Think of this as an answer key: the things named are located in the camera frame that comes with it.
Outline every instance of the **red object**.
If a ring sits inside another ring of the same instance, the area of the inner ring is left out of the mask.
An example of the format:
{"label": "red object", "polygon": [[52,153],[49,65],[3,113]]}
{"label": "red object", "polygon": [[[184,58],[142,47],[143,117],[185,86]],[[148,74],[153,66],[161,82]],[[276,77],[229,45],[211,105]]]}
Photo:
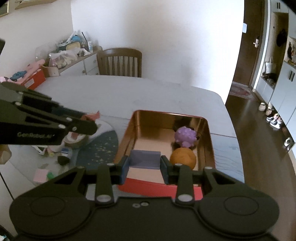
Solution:
{"label": "red object", "polygon": [[[123,185],[118,185],[118,189],[123,192],[139,194],[143,196],[152,197],[172,197],[176,198],[177,186],[165,185],[161,183],[153,183],[141,181],[137,179],[127,178]],[[201,187],[194,187],[195,200],[201,200],[202,189]]]}
{"label": "red object", "polygon": [[38,69],[37,72],[35,72],[28,80],[21,83],[22,86],[25,86],[26,88],[30,90],[34,90],[42,84],[45,81],[44,73],[41,69]]}

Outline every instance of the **plastic bag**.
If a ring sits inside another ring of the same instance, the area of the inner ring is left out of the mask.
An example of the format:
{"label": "plastic bag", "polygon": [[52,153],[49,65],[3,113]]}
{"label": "plastic bag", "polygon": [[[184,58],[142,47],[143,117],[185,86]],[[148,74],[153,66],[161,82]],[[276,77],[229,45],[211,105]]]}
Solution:
{"label": "plastic bag", "polygon": [[49,67],[63,68],[66,65],[77,61],[77,54],[72,50],[59,51],[58,53],[50,53]]}
{"label": "plastic bag", "polygon": [[276,73],[276,64],[274,63],[273,57],[270,57],[269,62],[265,62],[265,73],[266,74]]}

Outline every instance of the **purple toy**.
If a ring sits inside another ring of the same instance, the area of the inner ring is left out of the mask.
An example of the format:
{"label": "purple toy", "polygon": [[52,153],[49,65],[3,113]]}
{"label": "purple toy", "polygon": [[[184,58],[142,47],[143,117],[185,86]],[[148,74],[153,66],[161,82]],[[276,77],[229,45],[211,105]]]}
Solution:
{"label": "purple toy", "polygon": [[181,147],[192,147],[196,140],[196,131],[186,126],[180,127],[175,133],[175,142]]}

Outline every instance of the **white bag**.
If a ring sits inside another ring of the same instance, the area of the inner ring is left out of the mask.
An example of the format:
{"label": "white bag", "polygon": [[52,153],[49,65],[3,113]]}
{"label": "white bag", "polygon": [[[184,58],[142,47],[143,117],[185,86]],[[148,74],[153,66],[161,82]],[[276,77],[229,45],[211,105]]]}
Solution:
{"label": "white bag", "polygon": [[274,63],[273,57],[270,57],[269,62],[265,62],[265,73],[276,73],[276,64]]}

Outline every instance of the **red box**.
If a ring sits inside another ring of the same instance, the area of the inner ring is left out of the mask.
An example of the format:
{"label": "red box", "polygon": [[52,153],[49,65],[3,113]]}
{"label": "red box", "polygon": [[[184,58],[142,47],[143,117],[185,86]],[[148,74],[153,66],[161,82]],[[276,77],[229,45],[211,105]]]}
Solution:
{"label": "red box", "polygon": [[42,69],[38,69],[28,80],[21,83],[22,86],[30,90],[34,90],[45,81],[45,76]]}

